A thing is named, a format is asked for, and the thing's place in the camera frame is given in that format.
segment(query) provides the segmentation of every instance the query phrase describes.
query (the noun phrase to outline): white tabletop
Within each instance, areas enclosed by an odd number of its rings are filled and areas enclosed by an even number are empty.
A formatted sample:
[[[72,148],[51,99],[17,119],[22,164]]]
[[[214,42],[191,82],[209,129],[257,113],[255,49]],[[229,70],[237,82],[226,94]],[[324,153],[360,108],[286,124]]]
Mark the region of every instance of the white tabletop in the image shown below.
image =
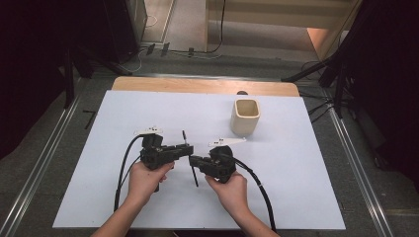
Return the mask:
[[[236,137],[229,120],[236,95],[108,91],[74,171],[53,227],[99,227],[112,214],[124,154],[133,133],[156,125],[163,145],[184,143],[206,156],[208,143]],[[247,141],[231,145],[234,157],[249,166],[271,200],[278,229],[345,229],[339,206],[302,98],[252,96],[261,117]],[[139,139],[126,169],[138,156]],[[246,171],[252,211],[266,224],[263,197]],[[133,228],[237,229],[215,192],[197,169],[197,188],[188,158],[176,162],[134,221]],[[121,202],[126,196],[123,186]]]

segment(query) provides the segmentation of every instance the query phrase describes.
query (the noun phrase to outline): table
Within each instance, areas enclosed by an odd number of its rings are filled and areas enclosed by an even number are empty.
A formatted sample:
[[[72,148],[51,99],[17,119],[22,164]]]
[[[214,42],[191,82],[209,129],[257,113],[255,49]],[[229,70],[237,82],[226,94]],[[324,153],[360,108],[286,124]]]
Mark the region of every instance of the table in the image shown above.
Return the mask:
[[[247,163],[264,183],[277,216],[277,227],[345,229],[305,106],[294,84],[134,77],[118,78],[113,91],[105,96],[53,227],[98,227],[106,221],[113,210],[122,162],[119,157],[125,153],[136,128],[158,122],[165,129],[163,144],[179,144],[183,142],[180,131],[186,127],[188,141],[195,146],[197,155],[206,155],[211,138],[231,137],[227,124],[233,99],[246,97],[234,95],[237,91],[246,91],[256,98],[262,115],[255,133],[231,148],[236,158]],[[128,163],[139,150],[139,146],[132,147]],[[249,180],[249,206],[269,224],[259,189],[243,172]],[[194,186],[189,164],[176,162],[169,179],[132,227],[237,229],[204,176],[199,172],[197,175],[199,188]]]
[[[342,32],[351,28],[361,3],[362,0],[228,0],[224,20],[307,28],[317,56],[323,60]],[[207,0],[206,9],[208,45],[209,21],[220,20],[222,1]]]

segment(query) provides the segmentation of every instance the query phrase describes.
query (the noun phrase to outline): cup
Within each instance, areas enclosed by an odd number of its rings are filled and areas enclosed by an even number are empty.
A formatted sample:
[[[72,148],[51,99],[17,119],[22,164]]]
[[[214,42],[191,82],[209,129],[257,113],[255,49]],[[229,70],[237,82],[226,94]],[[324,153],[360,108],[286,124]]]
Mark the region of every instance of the cup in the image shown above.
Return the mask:
[[[260,117],[259,103],[254,99],[237,99],[231,114],[230,128],[239,136],[253,133]]]

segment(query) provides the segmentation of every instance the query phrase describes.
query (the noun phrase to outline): human hand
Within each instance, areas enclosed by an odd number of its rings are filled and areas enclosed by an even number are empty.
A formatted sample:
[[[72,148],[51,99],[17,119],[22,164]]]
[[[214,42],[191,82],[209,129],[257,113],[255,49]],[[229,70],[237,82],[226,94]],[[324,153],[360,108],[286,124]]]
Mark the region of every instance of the human hand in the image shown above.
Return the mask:
[[[218,195],[222,206],[233,218],[243,211],[250,211],[247,204],[247,179],[235,171],[227,183],[222,184],[211,176],[206,180]]]
[[[175,162],[172,162],[151,171],[141,161],[133,164],[129,172],[128,195],[124,203],[132,204],[140,211],[150,200],[158,183],[167,179],[166,173],[174,165]]]

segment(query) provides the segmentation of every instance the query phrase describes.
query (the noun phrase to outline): cable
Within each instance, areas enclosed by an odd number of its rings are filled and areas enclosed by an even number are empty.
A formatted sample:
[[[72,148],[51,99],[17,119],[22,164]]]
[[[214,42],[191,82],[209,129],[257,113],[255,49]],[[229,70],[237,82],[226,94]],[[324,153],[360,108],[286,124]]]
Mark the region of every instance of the cable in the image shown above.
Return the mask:
[[[315,122],[317,122],[321,117],[323,117],[328,111],[330,111],[330,109],[332,109],[333,107],[329,107],[329,108],[327,108],[326,109],[326,111],[324,111],[320,116],[318,116],[317,118],[315,118],[315,119],[313,119],[312,121],[311,121],[311,123],[315,123]]]
[[[316,112],[318,109],[322,108],[324,105],[332,103],[333,101],[328,100],[326,102],[324,102],[323,104],[321,104],[320,106],[314,107],[313,109],[308,111],[308,114],[311,116],[314,112]]]
[[[192,58],[198,58],[198,59],[216,59],[222,56],[222,54],[214,56],[214,57],[202,57],[202,56],[193,56],[193,55],[186,55],[186,54],[182,54],[181,52],[177,52],[177,51],[172,51],[172,50],[168,50],[170,53],[176,54],[176,55],[181,55],[181,56],[185,56],[185,57],[192,57]]]
[[[138,61],[139,61],[139,66],[138,66],[138,68],[133,69],[133,70],[130,70],[130,69],[127,69],[127,68],[123,67],[122,65],[119,65],[119,67],[121,67],[122,69],[124,69],[124,70],[126,70],[126,71],[128,71],[128,72],[136,72],[136,71],[138,71],[139,69],[141,69],[141,66],[142,66],[142,63],[141,63],[141,58],[140,58],[139,56],[140,56],[140,55],[141,55],[141,53],[142,53],[142,52],[144,52],[144,51],[146,51],[146,49],[140,50],[140,51],[139,51],[139,53],[138,53],[138,55],[137,55],[137,57],[138,57]]]
[[[263,199],[265,200],[266,203],[266,207],[268,208],[268,214],[269,214],[269,220],[271,222],[271,229],[277,233],[277,227],[275,225],[275,219],[274,219],[274,212],[272,211],[272,205],[271,205],[271,201],[269,200],[268,194],[266,193],[265,189],[263,188],[262,183],[259,181],[258,177],[256,176],[256,174],[253,172],[252,169],[250,169],[248,166],[246,166],[243,162],[241,162],[240,160],[229,156],[229,155],[225,155],[225,154],[219,154],[219,153],[210,153],[210,154],[214,154],[214,155],[218,155],[218,156],[223,156],[229,159],[233,159],[234,162],[240,166],[241,168],[243,168],[244,170],[246,170],[251,176],[252,178],[255,180],[256,185],[259,187],[259,190],[262,193]]]
[[[133,164],[135,164],[135,162],[141,158],[141,156],[136,157],[136,159],[131,163],[131,165],[129,166],[128,170],[126,171],[126,175],[124,176],[123,182],[121,183],[121,187],[124,185],[124,182],[126,181],[126,177],[129,174],[130,169],[132,168]]]
[[[129,151],[132,147],[132,145],[136,142],[137,139],[139,139],[140,137],[142,137],[143,135],[138,135],[136,136],[129,144],[128,148],[126,149],[126,155],[124,156],[123,159],[123,164],[121,165],[121,171],[120,171],[120,178],[118,180],[118,186],[117,186],[117,191],[115,193],[115,203],[114,203],[114,211],[116,211],[118,209],[118,207],[120,206],[120,194],[121,194],[121,187],[122,185],[122,180],[123,180],[123,174],[124,174],[124,167],[126,166],[126,158],[129,154]]]
[[[219,34],[219,43],[218,46],[211,50],[211,51],[194,51],[194,53],[203,53],[203,54],[208,54],[208,53],[213,53],[216,52],[222,45],[222,35],[223,35],[223,25],[224,25],[224,15],[225,15],[225,1],[222,4],[222,14],[221,14],[221,29],[220,29],[220,34]],[[172,52],[185,52],[185,53],[189,53],[188,51],[184,51],[184,50],[169,50]]]
[[[154,18],[156,21],[155,21],[153,24],[151,24],[150,26],[145,26],[146,28],[153,27],[154,25],[156,25],[156,24],[157,24],[158,20],[157,20],[157,18],[156,18],[156,17],[154,17],[154,16],[150,16],[150,15],[147,15],[147,17]]]
[[[304,66],[305,65],[307,65],[308,63],[311,63],[311,62],[315,62],[315,63],[318,63],[319,61],[307,61],[307,62],[305,62],[302,66],[301,66],[301,71],[303,71],[304,70]],[[305,76],[305,78],[306,79],[308,79],[308,80],[317,80],[317,78],[308,78],[307,76]]]
[[[309,94],[300,90],[298,90],[298,92],[300,93],[302,97],[314,98],[314,99],[320,99],[320,100],[333,100],[331,97],[314,96],[312,94]]]

